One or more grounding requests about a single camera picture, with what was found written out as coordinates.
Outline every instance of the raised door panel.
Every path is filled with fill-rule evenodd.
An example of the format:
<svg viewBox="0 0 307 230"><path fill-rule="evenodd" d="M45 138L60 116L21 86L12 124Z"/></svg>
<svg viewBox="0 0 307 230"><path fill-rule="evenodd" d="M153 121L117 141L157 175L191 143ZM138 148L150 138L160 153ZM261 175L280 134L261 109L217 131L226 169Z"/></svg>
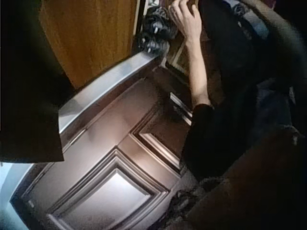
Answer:
<svg viewBox="0 0 307 230"><path fill-rule="evenodd" d="M131 54L137 0L43 0L41 25L75 88Z"/></svg>
<svg viewBox="0 0 307 230"><path fill-rule="evenodd" d="M130 229L167 194L114 149L48 210L47 217L60 229Z"/></svg>
<svg viewBox="0 0 307 230"><path fill-rule="evenodd" d="M50 208L118 145L157 101L158 92L151 83L140 80L133 85L88 124L64 153L65 161L50 164L44 176L27 191L27 199L36 208Z"/></svg>
<svg viewBox="0 0 307 230"><path fill-rule="evenodd" d="M88 124L64 162L41 172L23 199L49 229L145 229L180 185L195 183L179 163L190 123L191 112L173 93L139 80Z"/></svg>

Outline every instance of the person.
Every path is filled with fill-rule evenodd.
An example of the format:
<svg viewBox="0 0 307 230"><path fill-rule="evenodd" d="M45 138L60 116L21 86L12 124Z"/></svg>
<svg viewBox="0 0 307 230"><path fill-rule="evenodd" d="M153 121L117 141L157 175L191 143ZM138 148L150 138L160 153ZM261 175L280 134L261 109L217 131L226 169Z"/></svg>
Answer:
<svg viewBox="0 0 307 230"><path fill-rule="evenodd" d="M185 37L192 125L182 158L198 181L221 176L246 150L279 128L305 134L307 57L298 31L260 0L242 0L268 29L261 37L226 0L174 0L170 17ZM213 108L200 36L213 42L225 100ZM299 116L294 111L300 109Z"/></svg>

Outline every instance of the wrist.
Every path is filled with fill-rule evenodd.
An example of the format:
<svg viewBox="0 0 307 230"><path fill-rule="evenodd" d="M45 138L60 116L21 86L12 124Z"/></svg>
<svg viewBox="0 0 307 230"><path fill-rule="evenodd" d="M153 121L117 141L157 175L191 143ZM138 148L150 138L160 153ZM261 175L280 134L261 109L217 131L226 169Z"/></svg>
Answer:
<svg viewBox="0 0 307 230"><path fill-rule="evenodd" d="M194 39L194 40L186 40L185 42L187 50L189 53L194 53L198 50L201 50L201 40Z"/></svg>

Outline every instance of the brown door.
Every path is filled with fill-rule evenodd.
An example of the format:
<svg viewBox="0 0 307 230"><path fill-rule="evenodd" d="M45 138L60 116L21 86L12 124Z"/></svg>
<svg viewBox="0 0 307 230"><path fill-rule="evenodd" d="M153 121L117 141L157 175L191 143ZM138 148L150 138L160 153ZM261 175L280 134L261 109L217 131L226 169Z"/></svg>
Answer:
<svg viewBox="0 0 307 230"><path fill-rule="evenodd" d="M137 0L42 0L50 46L77 89L131 55Z"/></svg>
<svg viewBox="0 0 307 230"><path fill-rule="evenodd" d="M179 165L191 114L188 93L156 68L98 114L28 187L23 201L47 229L144 230L195 179Z"/></svg>

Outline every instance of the black object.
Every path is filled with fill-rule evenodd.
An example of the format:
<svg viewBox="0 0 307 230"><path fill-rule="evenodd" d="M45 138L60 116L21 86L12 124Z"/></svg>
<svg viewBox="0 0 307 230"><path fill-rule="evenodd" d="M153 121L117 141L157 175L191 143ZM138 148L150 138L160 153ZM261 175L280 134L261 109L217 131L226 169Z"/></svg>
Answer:
<svg viewBox="0 0 307 230"><path fill-rule="evenodd" d="M165 53L169 47L168 41L146 32L139 35L138 43L139 50L155 55Z"/></svg>
<svg viewBox="0 0 307 230"><path fill-rule="evenodd" d="M178 29L169 20L167 9L161 6L151 7L143 20L143 31L157 35L165 40L174 39Z"/></svg>

